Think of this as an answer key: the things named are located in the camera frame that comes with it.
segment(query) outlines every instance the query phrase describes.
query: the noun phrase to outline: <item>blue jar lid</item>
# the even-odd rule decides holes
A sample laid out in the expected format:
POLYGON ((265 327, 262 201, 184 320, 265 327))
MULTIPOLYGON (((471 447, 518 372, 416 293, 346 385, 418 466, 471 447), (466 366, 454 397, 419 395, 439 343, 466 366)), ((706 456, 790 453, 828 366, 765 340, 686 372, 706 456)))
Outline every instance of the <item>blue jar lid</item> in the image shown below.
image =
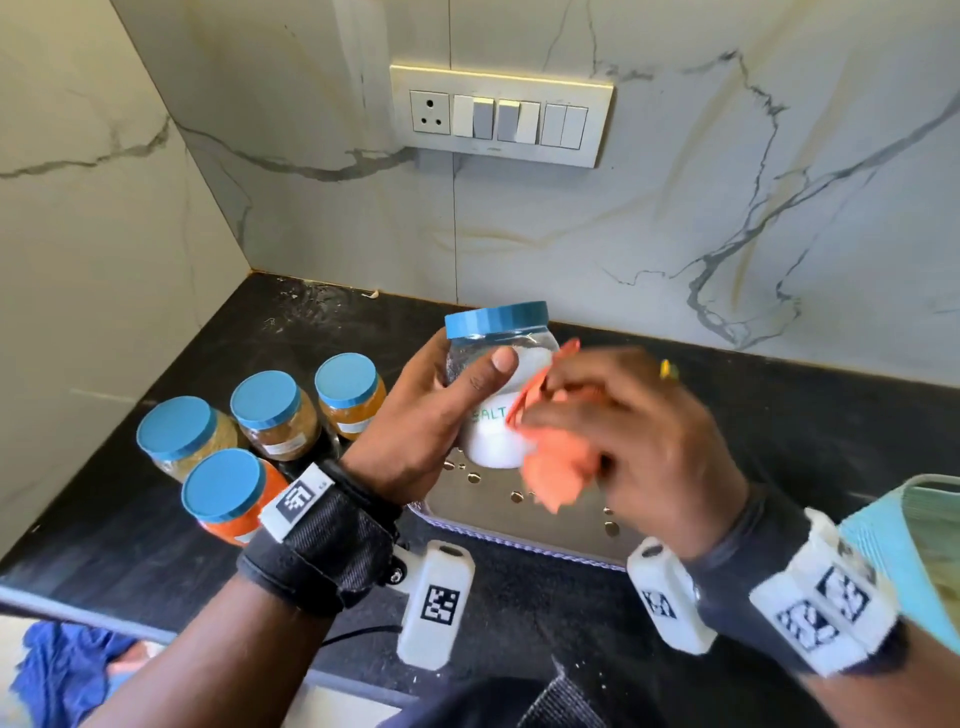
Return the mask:
POLYGON ((198 521, 226 523, 249 511, 266 483, 267 469, 256 455, 239 448, 222 449, 190 471, 180 502, 198 521))
POLYGON ((136 443, 154 460, 180 460, 192 455, 217 428, 217 411, 199 397, 161 402, 140 421, 136 443))
POLYGON ((550 322, 546 301, 529 301, 496 308, 477 308, 444 317, 446 338, 485 336, 518 328, 545 327, 550 322))
POLYGON ((230 412, 249 429, 285 423, 300 409, 300 388, 286 372, 271 370, 248 376, 230 397, 230 412))
POLYGON ((367 401, 376 392, 379 376, 362 353, 331 356, 313 377, 317 395, 334 409, 347 409, 367 401))

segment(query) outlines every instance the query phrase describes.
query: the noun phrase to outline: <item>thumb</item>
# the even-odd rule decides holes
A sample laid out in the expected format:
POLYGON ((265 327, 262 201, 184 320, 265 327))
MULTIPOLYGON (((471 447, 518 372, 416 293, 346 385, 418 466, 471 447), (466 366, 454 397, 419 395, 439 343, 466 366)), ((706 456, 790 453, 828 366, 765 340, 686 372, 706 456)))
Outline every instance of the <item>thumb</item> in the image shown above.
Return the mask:
POLYGON ((450 386, 438 392, 442 414, 450 422, 463 419, 477 404, 506 384, 518 359, 511 347, 499 347, 470 364, 450 386))

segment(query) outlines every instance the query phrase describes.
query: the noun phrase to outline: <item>stainless steel tray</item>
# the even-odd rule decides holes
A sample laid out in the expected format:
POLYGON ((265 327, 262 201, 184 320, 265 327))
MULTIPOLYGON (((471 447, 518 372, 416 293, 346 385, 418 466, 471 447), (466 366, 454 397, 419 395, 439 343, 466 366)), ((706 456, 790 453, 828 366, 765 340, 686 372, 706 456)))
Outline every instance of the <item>stainless steel tray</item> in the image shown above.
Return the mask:
POLYGON ((426 500, 411 509, 440 528, 606 569, 625 570, 643 536, 605 509, 592 486, 556 516, 527 496, 519 471, 481 468, 454 449, 426 500))

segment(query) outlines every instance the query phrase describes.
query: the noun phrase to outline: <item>glass jar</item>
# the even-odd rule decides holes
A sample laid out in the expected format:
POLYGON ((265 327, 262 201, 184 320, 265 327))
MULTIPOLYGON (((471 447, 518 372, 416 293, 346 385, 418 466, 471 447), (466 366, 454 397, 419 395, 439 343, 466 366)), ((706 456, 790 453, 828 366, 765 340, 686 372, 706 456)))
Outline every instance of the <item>glass jar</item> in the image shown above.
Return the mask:
POLYGON ((161 402, 140 421, 136 443, 179 482, 209 454, 246 445, 236 423, 199 397, 161 402))
POLYGON ((260 511, 286 487, 283 475, 266 460, 244 449, 225 449, 193 469, 180 501, 205 530, 242 546, 260 526, 260 511))
POLYGON ((446 357, 447 383, 481 355, 501 346, 513 347, 519 363, 510 381, 484 400, 464 420, 460 444, 464 454, 484 468, 519 468, 528 445, 506 426, 507 412, 527 381, 550 365, 560 350, 546 327, 546 302, 531 301, 451 313, 445 317, 450 351, 446 357))
POLYGON ((233 390, 230 412, 271 460, 296 460, 317 442, 317 409, 286 372, 248 376, 233 390))
POLYGON ((341 353, 321 364, 313 377, 320 408, 330 423, 348 440, 367 429, 387 397, 387 388, 366 356, 341 353))

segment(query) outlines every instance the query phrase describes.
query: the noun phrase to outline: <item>orange cloth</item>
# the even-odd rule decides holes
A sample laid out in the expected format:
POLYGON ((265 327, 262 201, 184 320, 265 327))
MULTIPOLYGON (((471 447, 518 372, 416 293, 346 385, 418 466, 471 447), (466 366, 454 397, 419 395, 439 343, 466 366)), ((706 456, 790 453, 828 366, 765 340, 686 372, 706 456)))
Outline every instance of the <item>orange cloth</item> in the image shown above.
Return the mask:
MULTIPOLYGON (((554 361, 571 356, 580 350, 580 340, 570 339, 555 353, 554 361)), ((521 428, 524 410, 550 397, 543 391, 550 367, 537 372, 517 395, 510 412, 507 427, 519 432, 536 448, 523 458, 520 474, 527 490, 537 496, 550 513, 557 513, 560 506, 576 501, 600 471, 600 452, 587 440, 566 430, 555 427, 521 428)), ((551 401, 569 399, 609 402, 610 398, 599 387, 580 387, 573 391, 556 392, 551 401)))

